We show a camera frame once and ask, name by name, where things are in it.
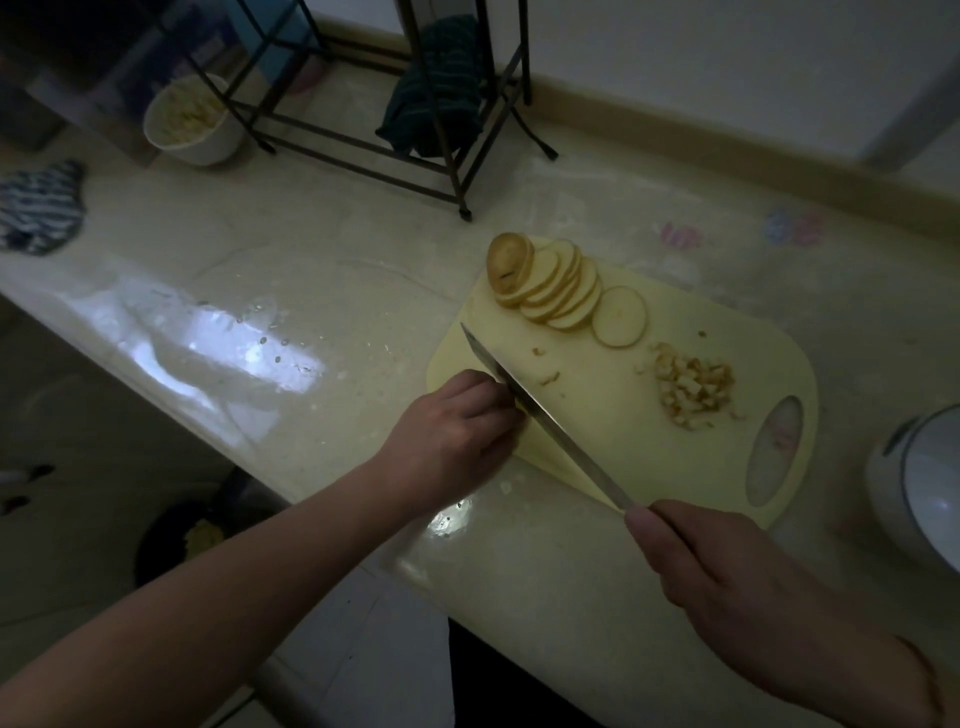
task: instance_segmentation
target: finger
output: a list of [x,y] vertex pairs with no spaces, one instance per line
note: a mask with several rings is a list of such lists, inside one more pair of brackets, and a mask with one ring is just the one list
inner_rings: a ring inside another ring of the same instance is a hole
[[519,427],[525,418],[526,415],[516,407],[500,407],[471,417],[467,423],[473,444],[483,450],[501,435]]
[[657,513],[635,506],[624,521],[650,568],[668,585],[663,591],[671,602],[686,607],[716,588],[693,552]]
[[518,440],[519,432],[512,429],[506,434],[500,435],[487,446],[477,461],[477,472],[481,480],[489,480],[494,473],[503,467],[503,464],[510,459],[516,449]]
[[658,500],[650,509],[669,523],[717,581],[729,551],[729,513],[681,500]]
[[650,510],[673,526],[694,551],[710,548],[716,519],[724,515],[722,511],[702,508],[682,500],[658,500],[650,506]]
[[436,394],[442,400],[448,400],[484,381],[493,381],[493,377],[486,372],[477,372],[475,369],[464,369],[460,374],[448,379],[444,386],[437,390]]
[[514,396],[505,385],[489,379],[450,398],[450,403],[463,417],[476,417],[495,407],[513,406]]

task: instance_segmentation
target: dark green towel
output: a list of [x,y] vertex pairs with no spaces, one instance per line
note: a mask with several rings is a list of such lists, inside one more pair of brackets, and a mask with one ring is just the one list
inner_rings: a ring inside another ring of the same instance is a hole
[[[476,18],[451,15],[438,20],[421,31],[420,45],[450,148],[455,152],[468,147],[483,131],[483,65]],[[409,154],[411,149],[421,157],[443,154],[423,88],[423,75],[415,63],[396,82],[376,135],[403,154]]]

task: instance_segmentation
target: potato slice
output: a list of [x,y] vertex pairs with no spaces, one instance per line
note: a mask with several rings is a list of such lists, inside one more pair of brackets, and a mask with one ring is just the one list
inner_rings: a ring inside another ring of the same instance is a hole
[[584,257],[580,252],[580,248],[576,245],[573,246],[573,263],[570,265],[570,269],[566,273],[567,280],[572,279],[574,276],[580,275],[580,264],[583,262]]
[[554,313],[553,318],[559,319],[583,303],[587,296],[593,292],[593,286],[598,280],[596,263],[584,255],[583,261],[580,263],[580,282],[577,284],[577,289],[567,299],[566,303]]
[[[604,346],[614,349],[632,346],[647,328],[647,304],[633,288],[625,285],[608,288],[593,312],[592,325],[597,341]],[[678,380],[681,386],[685,378]]]
[[593,311],[597,307],[597,303],[600,301],[602,294],[603,286],[600,284],[600,279],[597,279],[593,284],[593,290],[589,296],[580,302],[580,305],[565,316],[549,319],[546,324],[559,331],[572,331],[575,328],[584,326],[589,322],[590,316],[593,315]]
[[573,295],[573,292],[577,290],[577,285],[580,283],[580,277],[568,280],[562,287],[560,292],[551,298],[546,303],[541,303],[540,305],[530,305],[530,299],[527,299],[520,305],[520,313],[526,316],[531,321],[535,321],[538,324],[546,321],[551,316],[553,316],[557,311],[560,310],[560,307],[569,301],[570,296]]
[[556,251],[557,255],[560,256],[560,275],[564,281],[570,280],[575,266],[579,265],[580,262],[577,256],[579,252],[577,246],[569,240],[554,240],[550,243],[549,249]]
[[487,249],[487,280],[493,293],[513,293],[533,268],[534,244],[520,232],[501,232]]
[[500,295],[496,294],[496,302],[502,306],[511,307],[523,303],[527,296],[537,293],[550,285],[560,271],[560,256],[549,250],[539,250],[534,253],[534,265],[530,270],[530,277],[516,291]]
[[542,248],[541,250],[553,251],[557,254],[557,256],[560,258],[560,270],[557,271],[557,275],[552,281],[550,281],[549,285],[546,285],[540,291],[527,296],[527,298],[523,301],[523,305],[542,306],[554,301],[557,295],[564,290],[569,281],[568,274],[570,267],[572,266],[573,260],[576,257],[574,255],[576,248],[573,246],[573,243],[571,243],[569,240],[555,240],[546,246],[546,248]]

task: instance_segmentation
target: countertop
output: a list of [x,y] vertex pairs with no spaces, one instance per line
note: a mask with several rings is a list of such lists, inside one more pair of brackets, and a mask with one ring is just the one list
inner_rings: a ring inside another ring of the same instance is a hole
[[[299,103],[345,131],[358,120],[372,129],[389,92],[377,78],[338,70]],[[4,255],[0,292],[298,501],[373,454],[423,392],[494,234],[571,238],[796,339],[818,377],[820,433],[773,535],[874,619],[960,668],[958,580],[896,551],[861,477],[876,438],[960,400],[960,249],[534,124],[560,159],[508,124],[470,190],[472,224],[293,153],[248,145],[215,170],[168,158],[144,169],[69,131],[38,158],[0,162],[86,161],[83,233],[48,257]],[[383,556],[611,726],[821,721],[700,644],[613,511],[516,459]]]

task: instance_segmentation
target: towel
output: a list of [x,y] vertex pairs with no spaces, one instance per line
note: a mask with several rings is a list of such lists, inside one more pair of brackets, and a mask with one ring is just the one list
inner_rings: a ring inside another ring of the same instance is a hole
[[[483,131],[480,123],[483,63],[477,44],[476,18],[473,15],[442,18],[421,31],[420,46],[451,151],[468,147]],[[396,82],[383,125],[376,130],[376,135],[402,154],[410,154],[410,150],[416,150],[421,157],[443,154],[424,91],[423,74],[416,63],[411,63]]]
[[68,159],[0,177],[0,249],[46,255],[72,240],[84,221],[85,173],[81,162]]

